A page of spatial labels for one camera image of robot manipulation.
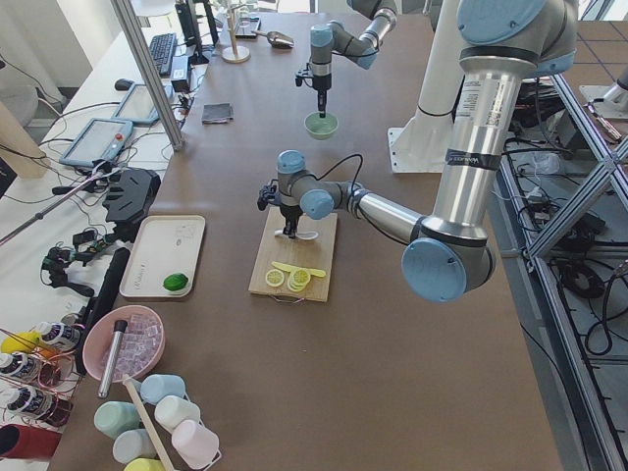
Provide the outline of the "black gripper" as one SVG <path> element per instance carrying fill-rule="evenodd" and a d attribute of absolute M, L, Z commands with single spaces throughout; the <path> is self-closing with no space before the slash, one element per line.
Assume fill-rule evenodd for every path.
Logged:
<path fill-rule="evenodd" d="M 286 219 L 282 234 L 291 239 L 297 239 L 297 229 L 300 217 L 303 211 L 299 206 L 299 202 L 292 196 L 280 194 L 280 211 Z"/>
<path fill-rule="evenodd" d="M 318 116 L 319 118 L 326 118 L 327 93 L 332 87 L 332 75 L 314 76 L 312 78 L 312 86 L 317 91 Z"/>

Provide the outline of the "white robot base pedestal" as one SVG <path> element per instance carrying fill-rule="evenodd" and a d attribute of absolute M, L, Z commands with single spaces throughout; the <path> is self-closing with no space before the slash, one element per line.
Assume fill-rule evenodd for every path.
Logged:
<path fill-rule="evenodd" d="M 442 3 L 414 117 L 402 128 L 389 129 L 395 173 L 440 173 L 444 169 L 464 77 L 459 65 L 464 41 L 457 28 L 458 6 L 455 0 Z"/>

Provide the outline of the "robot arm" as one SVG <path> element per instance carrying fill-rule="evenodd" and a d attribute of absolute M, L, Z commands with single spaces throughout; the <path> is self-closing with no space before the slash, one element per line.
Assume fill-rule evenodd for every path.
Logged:
<path fill-rule="evenodd" d="M 446 1 L 417 113 L 451 125 L 433 212 L 416 213 L 356 182 L 327 182 L 303 155 L 282 152 L 277 185 L 261 196 L 296 238 L 302 216 L 343 209 L 405 247 L 404 278 L 419 296 L 448 302 L 487 282 L 494 256 L 482 222 L 521 83 L 566 71 L 576 52 L 574 1 Z"/>
<path fill-rule="evenodd" d="M 310 58 L 306 68 L 300 72 L 300 77 L 311 79 L 311 85 L 317 91 L 320 118 L 327 115 L 333 55 L 343 56 L 368 70 L 376 59 L 384 36 L 396 26 L 397 8 L 394 1 L 347 1 L 347 5 L 371 21 L 359 36 L 348 32 L 343 23 L 337 20 L 310 28 Z"/>

